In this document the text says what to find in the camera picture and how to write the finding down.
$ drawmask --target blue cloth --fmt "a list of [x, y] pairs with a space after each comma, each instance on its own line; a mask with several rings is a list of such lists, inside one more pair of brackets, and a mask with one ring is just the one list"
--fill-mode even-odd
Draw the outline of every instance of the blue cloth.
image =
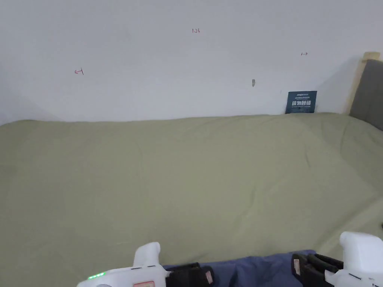
[[303, 250], [265, 257], [250, 256], [236, 260], [204, 263], [214, 270], [214, 287], [302, 287], [291, 273], [293, 253], [315, 254]]

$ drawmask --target handwritten mark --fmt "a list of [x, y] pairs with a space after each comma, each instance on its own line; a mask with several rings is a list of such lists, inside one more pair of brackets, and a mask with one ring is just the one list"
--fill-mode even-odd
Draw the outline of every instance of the handwritten mark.
[[79, 70], [79, 71], [75, 70], [74, 72], [75, 72], [75, 74], [78, 74], [78, 73], [80, 73], [80, 72], [81, 72], [82, 74], [84, 74], [84, 72], [82, 71], [82, 68], [81, 68], [81, 70]]

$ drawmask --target bed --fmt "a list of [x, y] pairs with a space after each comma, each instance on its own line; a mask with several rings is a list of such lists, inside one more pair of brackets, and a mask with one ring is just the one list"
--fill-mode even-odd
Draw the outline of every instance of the bed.
[[76, 286], [151, 241], [182, 264], [383, 237], [383, 63], [360, 67], [349, 115], [1, 126], [0, 285]]

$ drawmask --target wooden post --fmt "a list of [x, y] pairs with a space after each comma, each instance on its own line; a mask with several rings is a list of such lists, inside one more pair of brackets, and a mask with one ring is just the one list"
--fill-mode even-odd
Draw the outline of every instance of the wooden post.
[[379, 52], [365, 52], [363, 58], [359, 61], [358, 68], [356, 70], [355, 77], [351, 85], [350, 96], [347, 101], [346, 109], [344, 111], [345, 114], [350, 114], [352, 102], [354, 101], [355, 93], [357, 92], [357, 88], [360, 83], [360, 78], [362, 77], [364, 68], [366, 67], [367, 60], [379, 60], [379, 57]]

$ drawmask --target green led light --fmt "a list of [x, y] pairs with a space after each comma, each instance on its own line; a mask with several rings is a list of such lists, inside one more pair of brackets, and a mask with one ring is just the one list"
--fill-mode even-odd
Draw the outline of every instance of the green led light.
[[96, 277], [100, 277], [100, 276], [102, 276], [102, 275], [105, 275], [105, 272], [98, 273], [98, 274], [96, 274], [96, 275], [90, 276], [90, 277], [88, 277], [88, 279], [93, 279], [93, 278], [96, 278]]

